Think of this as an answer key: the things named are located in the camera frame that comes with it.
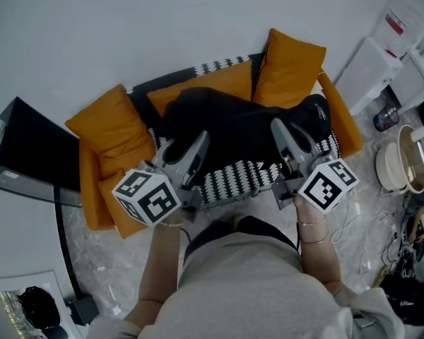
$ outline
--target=gray tile floor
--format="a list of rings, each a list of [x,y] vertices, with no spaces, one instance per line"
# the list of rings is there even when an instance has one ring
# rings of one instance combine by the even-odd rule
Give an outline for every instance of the gray tile floor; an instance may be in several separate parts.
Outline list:
[[[399,225],[404,216],[404,196],[381,196],[381,186],[375,174],[375,145],[395,137],[402,124],[420,126],[416,111],[401,117],[401,123],[385,133],[377,132],[372,118],[388,98],[381,96],[373,101],[355,121],[364,139],[364,149],[346,160],[360,179],[359,185],[347,199],[327,215],[330,233],[341,262],[344,283],[355,292],[362,292],[372,284],[384,265],[380,253],[394,233],[395,226],[382,211],[392,214]],[[223,214],[251,214],[277,226],[296,242],[295,209],[293,205],[279,211],[270,191],[255,198],[227,206],[202,211],[195,224],[186,230],[195,236],[212,220]],[[135,305],[139,283],[151,242],[151,229],[122,240],[116,231],[91,232],[85,226],[81,209],[64,208],[64,225],[69,252],[78,281],[84,292],[95,298],[102,314],[123,317]],[[187,238],[182,235],[182,251]],[[389,257],[394,258],[396,242],[390,246]],[[408,328],[408,337],[417,337],[420,330]]]

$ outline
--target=bracelet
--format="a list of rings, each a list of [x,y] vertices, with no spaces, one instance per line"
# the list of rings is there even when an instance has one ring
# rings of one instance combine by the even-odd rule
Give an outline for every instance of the bracelet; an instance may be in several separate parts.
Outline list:
[[[166,223],[166,222],[159,222],[159,225],[168,226],[168,227],[181,227],[184,223]]]
[[[319,225],[319,224],[323,223],[324,221],[325,221],[325,219],[322,218],[319,222],[308,223],[308,222],[297,221],[297,224],[300,224],[300,225],[303,225],[303,226],[313,226],[313,225]]]
[[[300,241],[303,243],[303,244],[321,244],[322,242],[324,242],[325,240],[326,240],[326,238],[328,237],[328,235],[329,235],[329,233],[330,233],[330,230],[327,230],[326,231],[326,235],[325,235],[325,237],[322,239],[322,240],[320,240],[320,241],[315,241],[315,242],[304,242],[303,240],[302,240],[302,238],[300,238]]]

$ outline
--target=gray t-shirt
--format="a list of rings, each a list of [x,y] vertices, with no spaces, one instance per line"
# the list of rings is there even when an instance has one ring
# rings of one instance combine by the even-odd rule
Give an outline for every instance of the gray t-shirt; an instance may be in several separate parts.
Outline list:
[[[143,330],[120,319],[91,323],[88,339],[403,338],[382,289],[346,302],[302,273],[294,249],[271,237],[234,233],[196,250],[179,289]]]

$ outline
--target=white cube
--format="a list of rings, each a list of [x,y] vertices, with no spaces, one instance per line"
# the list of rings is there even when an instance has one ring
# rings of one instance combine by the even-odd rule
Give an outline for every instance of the white cube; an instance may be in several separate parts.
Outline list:
[[[181,206],[164,174],[131,169],[112,191],[129,216],[155,226]]]
[[[360,180],[341,159],[318,165],[298,193],[323,213],[330,212]]]

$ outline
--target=black garment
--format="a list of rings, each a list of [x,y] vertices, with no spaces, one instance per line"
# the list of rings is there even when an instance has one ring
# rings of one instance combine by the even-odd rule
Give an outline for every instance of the black garment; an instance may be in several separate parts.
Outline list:
[[[201,246],[210,241],[228,236],[233,232],[274,237],[275,239],[278,239],[297,250],[295,245],[276,227],[260,220],[259,218],[247,216],[239,221],[235,231],[227,222],[220,220],[213,221],[208,227],[201,231],[198,236],[192,240],[192,242],[189,243],[185,249],[184,263],[193,251],[199,249]]]
[[[211,144],[201,170],[195,176],[197,184],[207,172],[240,160],[264,162],[267,167],[282,163],[270,129],[275,117],[286,125],[296,123],[315,142],[327,139],[331,133],[328,103],[321,95],[310,95],[298,106],[283,109],[263,107],[210,88],[183,90],[167,106],[160,125],[161,136],[176,139],[165,160],[175,161],[203,130],[207,130]],[[308,142],[297,131],[291,131],[298,144],[310,150]]]
[[[394,312],[405,324],[424,326],[424,282],[388,275],[380,287],[388,295]]]

